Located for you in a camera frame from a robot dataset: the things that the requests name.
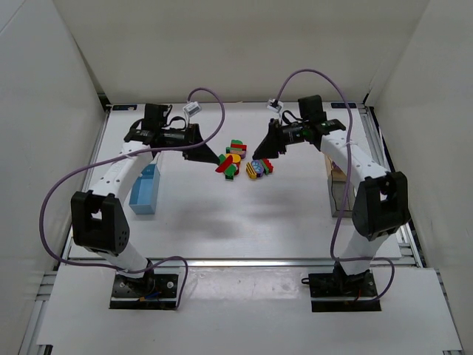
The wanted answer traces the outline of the red green lego stack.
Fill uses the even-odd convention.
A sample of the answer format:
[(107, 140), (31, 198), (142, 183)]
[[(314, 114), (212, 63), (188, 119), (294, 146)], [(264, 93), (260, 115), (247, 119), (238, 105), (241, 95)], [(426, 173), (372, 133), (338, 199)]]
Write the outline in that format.
[(227, 154), (240, 155), (241, 157), (244, 158), (246, 156), (246, 152), (247, 152), (247, 145), (244, 144), (240, 140), (232, 140), (231, 143), (230, 143), (230, 146), (227, 146), (225, 148), (225, 152)]
[(218, 156), (219, 164), (215, 169), (215, 172), (224, 173), (227, 176), (233, 177), (239, 171), (239, 165), (241, 163), (241, 158), (236, 154), (221, 154)]

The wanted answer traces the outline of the yellow purple green lego stack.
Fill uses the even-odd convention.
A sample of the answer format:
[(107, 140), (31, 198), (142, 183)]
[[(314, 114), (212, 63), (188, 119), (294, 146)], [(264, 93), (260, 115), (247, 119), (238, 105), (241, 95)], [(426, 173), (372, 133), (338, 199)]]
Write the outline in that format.
[(267, 158), (252, 160), (246, 163), (245, 171), (251, 180), (257, 180), (273, 173), (273, 164)]

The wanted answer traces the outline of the yellow red flower lego stack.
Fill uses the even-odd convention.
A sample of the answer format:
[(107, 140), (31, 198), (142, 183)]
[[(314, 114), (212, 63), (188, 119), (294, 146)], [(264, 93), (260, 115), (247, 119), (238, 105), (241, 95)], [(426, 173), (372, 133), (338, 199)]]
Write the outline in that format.
[(233, 180), (239, 174), (241, 157), (239, 155), (228, 154), (223, 162), (225, 168), (223, 174), (226, 180)]

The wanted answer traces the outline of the red green top lego stack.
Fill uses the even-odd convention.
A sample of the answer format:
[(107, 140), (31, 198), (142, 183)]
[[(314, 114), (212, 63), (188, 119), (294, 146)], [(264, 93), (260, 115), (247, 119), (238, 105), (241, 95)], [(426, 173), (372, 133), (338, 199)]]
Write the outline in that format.
[(244, 158), (246, 156), (246, 152), (247, 152), (247, 145), (244, 144), (240, 140), (232, 140), (231, 143), (230, 143), (230, 146), (227, 146), (225, 148), (225, 152), (227, 154), (240, 155), (241, 157)]

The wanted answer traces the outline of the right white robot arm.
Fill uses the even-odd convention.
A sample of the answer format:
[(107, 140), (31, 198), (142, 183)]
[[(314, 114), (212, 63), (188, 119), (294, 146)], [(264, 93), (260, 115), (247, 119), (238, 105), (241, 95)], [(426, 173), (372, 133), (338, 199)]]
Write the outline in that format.
[(272, 118), (268, 133), (253, 159), (276, 159), (287, 146), (308, 142), (326, 155), (347, 176), (355, 189), (351, 219), (353, 236), (334, 268), (342, 280), (365, 274), (380, 247), (409, 219), (407, 179), (390, 172), (351, 142), (346, 126), (328, 119), (318, 95), (298, 101), (300, 117), (293, 122)]

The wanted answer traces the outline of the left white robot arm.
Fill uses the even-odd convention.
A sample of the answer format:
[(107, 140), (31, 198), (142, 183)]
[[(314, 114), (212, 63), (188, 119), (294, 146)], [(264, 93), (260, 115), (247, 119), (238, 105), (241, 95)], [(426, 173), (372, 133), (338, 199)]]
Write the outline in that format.
[(124, 277), (140, 279), (150, 262), (130, 242), (123, 202), (142, 171), (162, 151), (180, 150), (186, 160), (218, 163), (196, 123), (171, 127), (170, 105), (146, 104), (144, 116), (124, 137), (119, 159), (87, 192), (71, 198), (72, 236), (75, 245), (106, 259)]

